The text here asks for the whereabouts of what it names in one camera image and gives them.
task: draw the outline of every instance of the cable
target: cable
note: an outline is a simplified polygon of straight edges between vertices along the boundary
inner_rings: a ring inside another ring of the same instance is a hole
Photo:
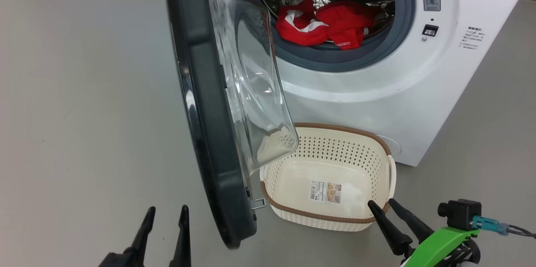
[[[536,234],[533,234],[530,231],[524,228],[521,228],[519,226],[509,225],[509,228],[507,229],[507,231],[511,234],[516,234],[520,236],[531,236],[532,238],[536,239]]]

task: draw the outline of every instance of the product label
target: product label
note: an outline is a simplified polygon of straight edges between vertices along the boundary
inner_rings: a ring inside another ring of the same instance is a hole
[[[342,185],[311,180],[309,199],[314,201],[340,203]]]
[[[469,50],[477,50],[478,47],[482,45],[482,41],[484,40],[485,36],[486,34],[482,28],[469,26],[465,30],[464,35],[461,37],[458,47]]]

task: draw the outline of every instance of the blue connector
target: blue connector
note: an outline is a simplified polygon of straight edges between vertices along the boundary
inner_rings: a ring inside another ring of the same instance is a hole
[[[494,219],[484,218],[482,216],[473,217],[473,228],[482,229],[483,231],[494,231],[500,235],[508,235],[509,224],[499,223]]]

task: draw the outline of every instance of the brown basket rim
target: brown basket rim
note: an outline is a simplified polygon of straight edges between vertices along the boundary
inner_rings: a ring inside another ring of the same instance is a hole
[[[370,137],[371,139],[374,139],[375,141],[377,141],[381,145],[381,147],[383,147],[387,156],[391,155],[391,151],[389,150],[389,147],[383,141],[383,139],[367,131],[358,130],[356,128],[348,128],[348,127],[343,127],[343,126],[334,126],[334,125],[317,124],[317,123],[295,123],[294,126],[297,128],[324,128],[328,130],[342,131],[342,132],[348,132],[348,133]],[[376,218],[374,217],[367,218],[367,219],[342,218],[342,217],[326,216],[323,214],[316,214],[316,213],[301,211],[295,208],[289,208],[287,206],[277,203],[274,199],[272,199],[272,197],[270,197],[270,195],[268,194],[268,191],[266,190],[266,184],[264,183],[264,181],[260,182],[260,190],[262,191],[264,197],[270,203],[271,206],[274,206],[275,208],[278,208],[283,211],[298,214],[300,216],[320,219],[324,221],[333,221],[333,222],[342,222],[342,223],[366,224],[366,223],[372,223],[376,221]],[[389,210],[389,202],[387,201],[385,202],[385,205],[383,206],[382,210],[387,213],[387,211]]]

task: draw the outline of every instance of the laundry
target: laundry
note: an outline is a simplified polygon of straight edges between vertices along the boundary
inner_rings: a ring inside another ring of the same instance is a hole
[[[351,1],[332,2],[315,11],[313,1],[304,0],[280,8],[276,29],[284,40],[302,46],[332,40],[341,49],[354,49],[376,24],[376,12]]]

